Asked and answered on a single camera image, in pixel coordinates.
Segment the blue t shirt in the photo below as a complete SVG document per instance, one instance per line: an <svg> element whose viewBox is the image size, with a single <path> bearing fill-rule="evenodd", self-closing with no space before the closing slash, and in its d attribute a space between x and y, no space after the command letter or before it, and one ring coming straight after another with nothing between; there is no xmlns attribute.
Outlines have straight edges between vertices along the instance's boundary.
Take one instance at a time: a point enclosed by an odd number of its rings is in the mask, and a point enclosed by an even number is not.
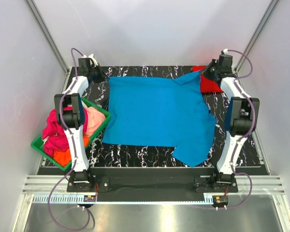
<svg viewBox="0 0 290 232"><path fill-rule="evenodd" d="M173 147L187 166L204 162L214 142L216 119L200 91L201 76L176 79L111 77L111 119L103 142L112 145Z"/></svg>

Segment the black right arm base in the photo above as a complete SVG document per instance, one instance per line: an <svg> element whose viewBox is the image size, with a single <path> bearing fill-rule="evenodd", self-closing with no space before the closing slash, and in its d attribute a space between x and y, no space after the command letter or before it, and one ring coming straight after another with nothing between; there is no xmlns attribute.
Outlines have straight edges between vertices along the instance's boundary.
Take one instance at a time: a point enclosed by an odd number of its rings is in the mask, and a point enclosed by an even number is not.
<svg viewBox="0 0 290 232"><path fill-rule="evenodd" d="M237 193L238 186L235 175L223 174L214 170L208 177L199 176L194 178L193 189L197 193Z"/></svg>

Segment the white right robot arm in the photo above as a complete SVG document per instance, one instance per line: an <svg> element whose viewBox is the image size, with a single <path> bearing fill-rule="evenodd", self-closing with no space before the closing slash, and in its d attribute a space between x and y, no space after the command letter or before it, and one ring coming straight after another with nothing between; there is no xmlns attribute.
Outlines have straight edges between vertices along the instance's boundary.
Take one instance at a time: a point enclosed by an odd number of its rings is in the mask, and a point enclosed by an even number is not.
<svg viewBox="0 0 290 232"><path fill-rule="evenodd" d="M247 137L256 129L260 100L247 94L239 80L250 76L237 76L232 68L233 56L229 52L241 54L239 51L225 49L218 59L213 59L201 72L202 76L214 81L229 100L226 117L226 142L222 155L217 162L217 173L210 179L210 187L214 191L222 191L227 180L222 175L234 175L235 166L241 148Z"/></svg>

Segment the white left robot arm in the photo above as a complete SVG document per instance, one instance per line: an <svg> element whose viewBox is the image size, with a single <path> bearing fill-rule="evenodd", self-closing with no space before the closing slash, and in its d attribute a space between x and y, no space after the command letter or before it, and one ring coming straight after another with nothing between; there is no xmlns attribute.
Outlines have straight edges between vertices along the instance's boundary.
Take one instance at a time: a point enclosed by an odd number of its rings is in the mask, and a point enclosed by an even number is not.
<svg viewBox="0 0 290 232"><path fill-rule="evenodd" d="M67 137L75 173L89 168L83 140L85 112L81 97L90 84L107 80L93 54L79 58L78 64L70 85L63 93L54 96L57 122Z"/></svg>

